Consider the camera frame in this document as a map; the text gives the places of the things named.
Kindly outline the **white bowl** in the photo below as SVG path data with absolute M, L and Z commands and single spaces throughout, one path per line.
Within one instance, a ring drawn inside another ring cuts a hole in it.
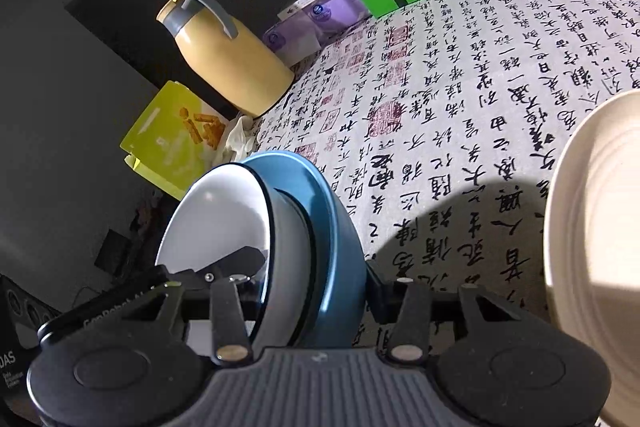
M 314 234 L 304 208 L 267 188 L 270 246 L 262 309 L 252 332 L 255 353 L 291 347 L 302 335 L 316 275 Z
M 254 288 L 253 343 L 282 343 L 270 309 L 276 275 L 270 193 L 254 170 L 232 162 L 210 170 L 181 199 L 160 241 L 155 262 L 168 272 L 213 274 L 216 282 L 245 275 Z

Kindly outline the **blue bowl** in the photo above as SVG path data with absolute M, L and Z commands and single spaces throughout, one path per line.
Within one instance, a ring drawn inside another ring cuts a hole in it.
M 270 187 L 290 196 L 311 231 L 314 276 L 310 309 L 296 345 L 349 348 L 363 314 L 367 268 L 345 206 L 323 173 L 303 156 L 273 150 L 254 154 L 243 164 Z

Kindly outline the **cream plate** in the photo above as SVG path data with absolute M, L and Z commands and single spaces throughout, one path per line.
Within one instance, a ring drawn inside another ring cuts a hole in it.
M 639 93 L 588 114 L 552 174 L 544 279 L 553 322 L 596 350 L 611 373 L 600 414 L 639 422 Z

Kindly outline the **calligraphy print tablecloth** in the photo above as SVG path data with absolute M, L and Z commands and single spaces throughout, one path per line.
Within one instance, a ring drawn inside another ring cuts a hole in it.
M 299 67 L 262 150 L 314 163 L 386 279 L 548 313 L 542 225 L 578 124 L 639 83 L 639 0 L 422 0 Z

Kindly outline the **yellow snack box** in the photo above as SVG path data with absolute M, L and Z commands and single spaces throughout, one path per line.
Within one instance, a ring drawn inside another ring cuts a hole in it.
M 229 121 L 187 87 L 168 81 L 120 148 L 126 165 L 163 192 L 182 199 L 214 165 Z

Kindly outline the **yellow thermos jug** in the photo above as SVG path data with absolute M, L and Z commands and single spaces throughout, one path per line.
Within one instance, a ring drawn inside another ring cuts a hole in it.
M 257 118 L 286 95 L 294 72 L 216 0 L 168 0 L 157 13 L 193 72 Z

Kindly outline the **purple tissue pack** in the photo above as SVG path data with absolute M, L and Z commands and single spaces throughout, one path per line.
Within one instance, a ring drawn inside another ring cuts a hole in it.
M 287 20 L 278 20 L 262 35 L 262 42 L 292 67 L 370 16 L 361 0 L 318 0 Z

